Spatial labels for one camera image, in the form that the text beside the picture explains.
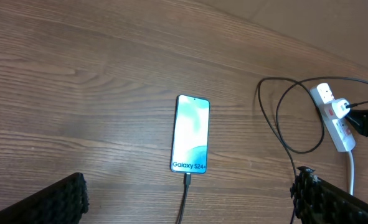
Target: samsung galaxy phone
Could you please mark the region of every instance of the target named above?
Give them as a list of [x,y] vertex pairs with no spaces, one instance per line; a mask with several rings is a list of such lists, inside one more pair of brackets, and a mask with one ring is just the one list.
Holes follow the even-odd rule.
[[207,170],[210,102],[179,95],[172,143],[171,170],[204,174]]

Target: floor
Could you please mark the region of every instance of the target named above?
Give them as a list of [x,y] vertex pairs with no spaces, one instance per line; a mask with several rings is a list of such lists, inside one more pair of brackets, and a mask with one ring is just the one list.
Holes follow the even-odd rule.
[[368,0],[197,0],[368,67]]
[[[82,172],[81,223],[174,223],[184,188],[169,167],[174,109],[187,94],[208,98],[211,115],[208,170],[192,178],[183,223],[286,223],[291,165],[255,89],[263,77],[320,75],[368,79],[368,68],[190,0],[2,0],[0,209]],[[329,84],[368,98],[364,85]],[[263,84],[271,116],[289,85]],[[300,89],[280,119],[294,148],[317,143]],[[368,203],[367,139],[356,141],[355,195]],[[293,158],[346,189],[346,155],[329,137]]]

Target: wooden table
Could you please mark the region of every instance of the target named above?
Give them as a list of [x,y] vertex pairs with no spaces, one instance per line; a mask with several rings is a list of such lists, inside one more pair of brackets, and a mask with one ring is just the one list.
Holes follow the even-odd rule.
[[[211,102],[209,161],[183,223],[288,223],[291,165],[255,88],[323,75],[368,80],[368,69],[188,0],[0,0],[0,209],[82,172],[81,223],[174,223],[184,187],[169,167],[174,109],[189,94]],[[329,84],[336,97],[368,99],[368,86]],[[289,85],[263,85],[271,116]],[[303,90],[280,114],[289,144],[317,143]],[[355,196],[368,203],[368,141],[355,137]],[[346,189],[346,155],[329,136],[293,157]]]

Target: extension socket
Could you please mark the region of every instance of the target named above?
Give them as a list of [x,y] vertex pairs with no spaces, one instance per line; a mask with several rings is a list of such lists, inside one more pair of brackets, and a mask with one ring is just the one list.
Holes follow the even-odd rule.
[[329,119],[324,115],[323,105],[334,100],[332,91],[327,83],[321,83],[311,89],[318,108],[322,114],[323,122],[332,137],[334,145],[339,152],[349,152],[356,146],[356,140],[349,129],[344,118]]

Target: phone screen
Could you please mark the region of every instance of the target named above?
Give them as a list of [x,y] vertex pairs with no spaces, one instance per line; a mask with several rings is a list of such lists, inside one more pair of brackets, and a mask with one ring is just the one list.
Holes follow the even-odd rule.
[[207,169],[210,103],[179,95],[172,144],[171,170],[204,174]]

